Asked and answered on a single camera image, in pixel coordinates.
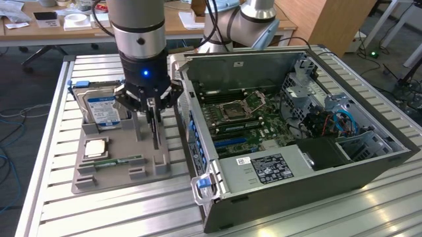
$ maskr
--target hard drive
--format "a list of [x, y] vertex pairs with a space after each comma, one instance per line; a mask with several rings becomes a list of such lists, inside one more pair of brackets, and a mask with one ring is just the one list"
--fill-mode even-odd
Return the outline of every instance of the hard drive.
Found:
[[119, 81], [79, 81], [70, 88], [83, 114], [85, 123], [95, 123], [99, 130], [119, 128], [121, 120], [130, 118], [127, 109], [114, 97], [114, 90], [118, 86], [121, 86]]

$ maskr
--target blue tab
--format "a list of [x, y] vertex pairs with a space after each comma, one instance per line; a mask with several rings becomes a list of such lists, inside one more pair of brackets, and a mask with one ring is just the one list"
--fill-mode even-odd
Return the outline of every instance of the blue tab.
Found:
[[75, 84], [75, 88], [83, 88], [83, 87], [89, 87], [89, 86], [90, 86], [90, 81], [89, 80], [79, 81]]
[[198, 182], [197, 182], [197, 186], [198, 188], [204, 189], [206, 187], [210, 187], [212, 186], [212, 181], [210, 179], [201, 179]]

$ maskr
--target gray carpet floor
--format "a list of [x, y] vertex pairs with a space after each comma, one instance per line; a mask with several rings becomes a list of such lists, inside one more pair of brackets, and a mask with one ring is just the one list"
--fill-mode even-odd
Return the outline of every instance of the gray carpet floor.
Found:
[[[375, 27], [379, 19], [380, 14], [367, 20], [363, 27], [367, 34]], [[379, 47], [379, 41], [393, 23], [392, 20], [388, 21], [368, 50], [373, 50]], [[407, 69], [403, 64], [421, 43], [421, 34], [411, 31], [408, 28], [403, 28], [389, 46], [391, 55], [381, 53], [377, 62], [387, 64], [400, 76], [404, 76], [409, 69]], [[99, 45], [99, 50], [93, 50], [90, 44], [69, 45], [65, 46], [63, 49], [71, 55], [110, 54], [118, 52], [114, 43], [101, 43]], [[29, 48], [30, 53], [34, 53], [41, 47]], [[29, 75], [22, 71], [21, 63], [30, 56], [30, 53], [22, 53], [18, 50], [18, 47], [11, 47], [7, 54], [0, 57], [0, 111], [13, 108], [27, 108], [38, 104], [50, 103], [53, 100], [63, 56], [57, 51], [49, 52], [33, 63], [31, 66], [34, 67], [35, 72]], [[346, 54], [344, 61], [359, 73], [377, 66], [376, 63], [364, 60], [356, 54]], [[365, 77], [376, 86], [391, 90], [395, 87], [396, 79], [392, 75], [385, 75], [383, 70], [384, 68], [380, 68], [367, 73]], [[420, 68], [415, 79], [422, 79], [422, 67]], [[35, 110], [31, 115], [46, 113], [46, 111], [49, 111], [49, 108], [41, 108], [39, 110]], [[22, 119], [22, 117], [15, 117], [7, 120], [22, 122]], [[9, 157], [15, 162], [22, 183], [22, 197], [14, 204], [13, 209], [0, 214], [0, 236], [3, 237], [11, 237], [15, 234], [21, 216], [21, 207], [25, 202], [31, 180], [46, 121], [47, 117], [29, 118], [26, 121], [25, 135], [13, 145], [5, 148]], [[17, 126], [17, 124], [6, 124], [0, 122], [0, 138], [3, 138]], [[5, 175], [6, 169], [3, 168], [0, 169], [0, 179]], [[15, 199], [17, 194], [17, 181], [11, 174], [6, 182], [0, 185], [0, 209], [10, 204]]]

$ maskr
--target power supply label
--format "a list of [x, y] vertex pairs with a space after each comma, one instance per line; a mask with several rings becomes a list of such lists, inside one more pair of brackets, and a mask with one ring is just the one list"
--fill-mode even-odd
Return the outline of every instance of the power supply label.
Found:
[[89, 99], [95, 123], [101, 126], [114, 126], [121, 123], [118, 109], [114, 108], [115, 98], [101, 97]]
[[252, 163], [264, 184], [294, 177], [282, 154], [252, 159]]

